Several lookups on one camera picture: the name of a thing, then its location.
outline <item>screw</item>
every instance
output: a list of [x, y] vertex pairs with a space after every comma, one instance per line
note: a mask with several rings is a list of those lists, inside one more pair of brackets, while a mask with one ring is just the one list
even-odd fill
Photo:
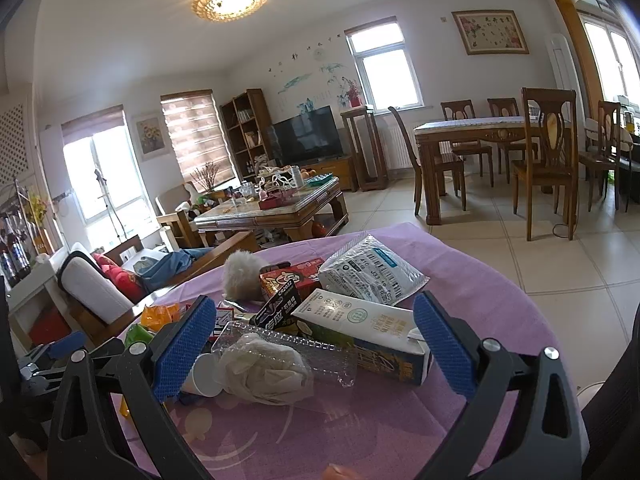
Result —
[[552, 346], [548, 346], [545, 348], [545, 355], [549, 358], [549, 359], [553, 359], [556, 360], [560, 357], [560, 352], [558, 350], [556, 350], [555, 348], [553, 348]]
[[131, 345], [129, 347], [129, 353], [133, 354], [133, 355], [140, 355], [145, 350], [146, 350], [146, 345], [144, 343], [140, 343], [140, 342], [133, 343], [133, 345]]
[[84, 359], [85, 352], [84, 350], [76, 350], [71, 354], [71, 360], [75, 363], [79, 363]]
[[498, 343], [495, 339], [489, 338], [482, 341], [482, 346], [485, 350], [489, 352], [497, 352], [500, 348], [500, 343]]

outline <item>red pillow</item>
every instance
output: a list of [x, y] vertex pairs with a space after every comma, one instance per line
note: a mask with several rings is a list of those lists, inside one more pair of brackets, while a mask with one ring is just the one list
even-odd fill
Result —
[[101, 267], [102, 272], [109, 277], [111, 283], [113, 283], [131, 303], [137, 303], [146, 296], [144, 287], [140, 285], [138, 276], [133, 272], [129, 272], [116, 265], [102, 265]]
[[108, 266], [113, 266], [116, 267], [116, 262], [114, 262], [113, 260], [111, 260], [110, 258], [107, 258], [104, 254], [98, 254], [98, 253], [92, 253], [91, 256], [94, 257], [94, 260], [98, 263], [98, 265], [103, 266], [103, 265], [108, 265]]

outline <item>flat screen tv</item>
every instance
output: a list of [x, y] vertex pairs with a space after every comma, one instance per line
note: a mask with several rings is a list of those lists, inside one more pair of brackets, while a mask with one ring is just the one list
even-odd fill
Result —
[[329, 106], [274, 124], [267, 131], [273, 156], [281, 166], [344, 154]]

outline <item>framed floral painting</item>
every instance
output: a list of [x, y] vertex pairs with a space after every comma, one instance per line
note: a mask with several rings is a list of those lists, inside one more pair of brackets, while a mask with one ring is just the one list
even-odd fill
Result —
[[162, 114], [146, 114], [132, 118], [131, 137], [140, 161], [165, 155], [171, 151], [171, 140]]
[[460, 10], [452, 14], [467, 54], [529, 53], [512, 10]]

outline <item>green circular logo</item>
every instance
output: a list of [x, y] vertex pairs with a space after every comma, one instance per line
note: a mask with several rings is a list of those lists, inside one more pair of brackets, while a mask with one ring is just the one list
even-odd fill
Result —
[[356, 308], [347, 314], [347, 319], [352, 323], [362, 323], [367, 319], [367, 311], [363, 308]]

